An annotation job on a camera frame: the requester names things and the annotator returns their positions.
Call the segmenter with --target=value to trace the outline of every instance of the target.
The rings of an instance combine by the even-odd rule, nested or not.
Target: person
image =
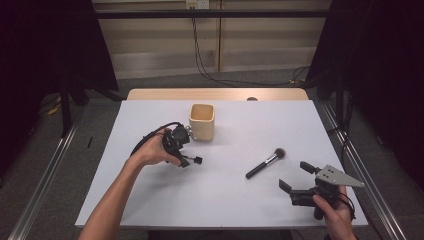
[[[79,235],[79,240],[115,239],[125,205],[141,170],[147,165],[155,165],[161,161],[180,165],[178,158],[163,149],[163,133],[164,129],[150,138],[126,160],[120,173],[88,218]],[[340,192],[346,194],[346,188],[340,187]],[[356,239],[353,234],[350,211],[346,205],[336,203],[330,206],[318,195],[313,196],[313,200],[325,213],[328,234],[332,240]]]

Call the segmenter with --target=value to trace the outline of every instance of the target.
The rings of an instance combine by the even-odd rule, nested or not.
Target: person's left hand
[[[129,160],[135,161],[139,167],[154,165],[161,161],[168,161],[176,166],[181,165],[181,161],[168,154],[162,145],[162,137],[165,129],[160,130],[155,136],[144,143]]]

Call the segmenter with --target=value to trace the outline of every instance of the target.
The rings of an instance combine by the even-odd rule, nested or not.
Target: white tabletop
[[[216,109],[215,138],[191,141],[182,153],[203,163],[178,168],[165,162],[145,167],[134,185],[122,227],[143,229],[245,229],[322,226],[313,208],[292,206],[278,179],[309,189],[315,177],[306,161],[342,169],[312,101],[124,101],[86,201],[76,221],[83,226],[142,136],[169,122],[188,124],[194,103]],[[276,148],[286,156],[250,180],[247,172]],[[353,225],[367,225],[352,189]]]

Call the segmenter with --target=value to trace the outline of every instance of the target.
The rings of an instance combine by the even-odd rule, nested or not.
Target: wall outlet
[[[197,9],[197,0],[186,0],[186,9]]]
[[[198,0],[196,9],[209,9],[209,0]]]

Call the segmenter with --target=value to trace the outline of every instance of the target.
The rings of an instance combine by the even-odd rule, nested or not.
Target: table
[[[214,94],[220,100],[208,100]],[[294,189],[313,186],[314,178],[299,168],[300,161],[312,165],[328,162],[341,169],[315,107],[311,101],[305,100],[307,96],[303,90],[138,89],[133,90],[128,99],[142,97],[160,100],[122,103],[77,226],[85,224],[119,172],[126,152],[132,148],[129,143],[136,143],[137,136],[143,132],[146,134],[168,118],[172,119],[170,121],[174,118],[175,121],[187,121],[189,107],[199,102],[216,106],[215,139],[212,143],[192,141],[183,150],[187,155],[201,155],[204,163],[200,166],[192,164],[185,169],[166,163],[143,169],[124,212],[122,227],[281,229],[324,225],[323,221],[313,219],[313,208],[292,206],[288,195],[278,188],[279,178],[293,184]],[[248,97],[301,100],[229,101]],[[263,124],[257,124],[258,117],[263,117]],[[272,154],[276,146],[284,146],[285,159],[253,179],[245,179],[244,175]],[[351,189],[349,195],[357,208],[357,219],[353,224],[366,225]]]

